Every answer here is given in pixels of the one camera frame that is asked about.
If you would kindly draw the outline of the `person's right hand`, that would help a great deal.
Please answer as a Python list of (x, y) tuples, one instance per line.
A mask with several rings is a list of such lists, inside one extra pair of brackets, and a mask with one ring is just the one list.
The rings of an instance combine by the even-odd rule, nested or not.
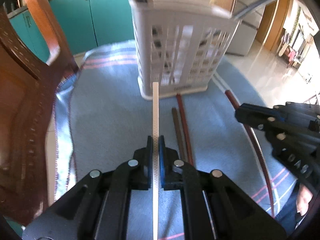
[(309, 208), (309, 203), (312, 200), (313, 194), (303, 184), (299, 185), (298, 196), (296, 200), (297, 212), (304, 216)]

